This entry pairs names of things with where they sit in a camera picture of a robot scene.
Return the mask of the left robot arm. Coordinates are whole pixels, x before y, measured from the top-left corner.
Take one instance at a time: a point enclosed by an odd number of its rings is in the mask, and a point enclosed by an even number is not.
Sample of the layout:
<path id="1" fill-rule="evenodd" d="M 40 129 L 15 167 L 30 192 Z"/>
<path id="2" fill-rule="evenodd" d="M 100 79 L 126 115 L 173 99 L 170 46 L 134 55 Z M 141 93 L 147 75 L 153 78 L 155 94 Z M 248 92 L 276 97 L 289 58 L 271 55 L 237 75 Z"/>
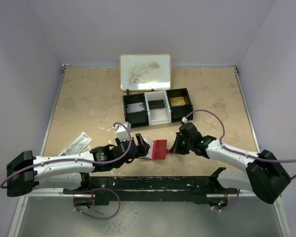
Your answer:
<path id="1" fill-rule="evenodd" d="M 19 197 L 38 189 L 63 188 L 85 194 L 91 190 L 90 173 L 109 172 L 136 158 L 152 154 L 153 142 L 135 135 L 137 141 L 120 141 L 96 147 L 80 154 L 42 157 L 24 151 L 7 166 L 7 178 L 1 184 L 8 197 Z"/>

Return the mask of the red card holder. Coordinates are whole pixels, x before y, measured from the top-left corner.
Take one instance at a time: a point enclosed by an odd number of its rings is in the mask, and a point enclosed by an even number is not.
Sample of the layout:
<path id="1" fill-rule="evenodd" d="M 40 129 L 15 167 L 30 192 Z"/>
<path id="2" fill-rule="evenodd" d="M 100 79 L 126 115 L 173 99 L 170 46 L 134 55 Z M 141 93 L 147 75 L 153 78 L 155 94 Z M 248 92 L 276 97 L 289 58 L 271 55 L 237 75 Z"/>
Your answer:
<path id="1" fill-rule="evenodd" d="M 170 150 L 167 149 L 167 140 L 150 140 L 144 138 L 144 141 L 150 146 L 148 153 L 142 158 L 148 160 L 164 160 Z"/>

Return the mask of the black white three-bin organizer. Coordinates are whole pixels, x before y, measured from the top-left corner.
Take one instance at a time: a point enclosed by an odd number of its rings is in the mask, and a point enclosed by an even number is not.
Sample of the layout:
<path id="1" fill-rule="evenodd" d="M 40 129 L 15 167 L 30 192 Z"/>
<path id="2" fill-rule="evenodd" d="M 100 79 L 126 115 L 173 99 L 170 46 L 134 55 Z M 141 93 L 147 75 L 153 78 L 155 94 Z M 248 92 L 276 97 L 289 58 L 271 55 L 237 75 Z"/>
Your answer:
<path id="1" fill-rule="evenodd" d="M 180 122 L 193 111 L 186 88 L 123 96 L 124 118 L 131 128 Z"/>

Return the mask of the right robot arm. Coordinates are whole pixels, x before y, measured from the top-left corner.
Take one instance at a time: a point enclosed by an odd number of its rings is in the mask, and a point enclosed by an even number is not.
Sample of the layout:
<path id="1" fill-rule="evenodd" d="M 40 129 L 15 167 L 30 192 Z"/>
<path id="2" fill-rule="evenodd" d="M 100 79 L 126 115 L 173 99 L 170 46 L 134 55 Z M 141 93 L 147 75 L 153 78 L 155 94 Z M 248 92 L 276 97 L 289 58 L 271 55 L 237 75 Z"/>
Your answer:
<path id="1" fill-rule="evenodd" d="M 193 152 L 235 167 L 236 170 L 225 169 L 210 180 L 209 186 L 214 193 L 229 188 L 246 190 L 263 202 L 273 204 L 292 181 L 272 152 L 255 153 L 228 148 L 213 136 L 202 136 L 191 122 L 180 126 L 170 152 L 180 155 Z"/>

